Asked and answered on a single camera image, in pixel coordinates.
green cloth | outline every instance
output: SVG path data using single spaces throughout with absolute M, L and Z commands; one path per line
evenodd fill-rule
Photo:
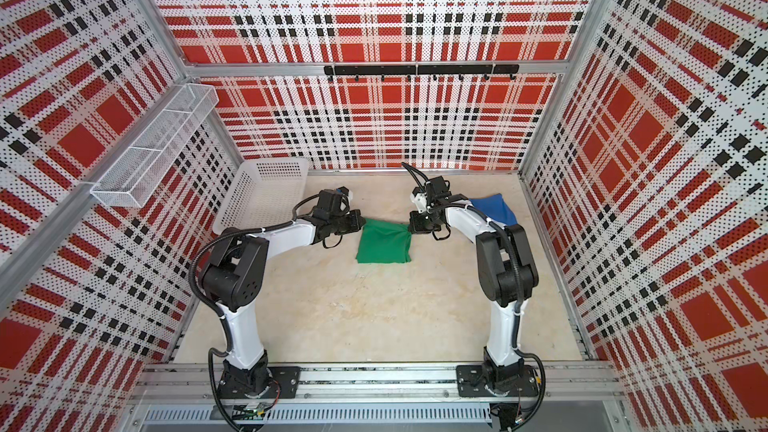
M 411 261 L 408 256 L 410 247 L 408 224 L 392 224 L 367 218 L 357 249 L 357 263 L 405 264 Z

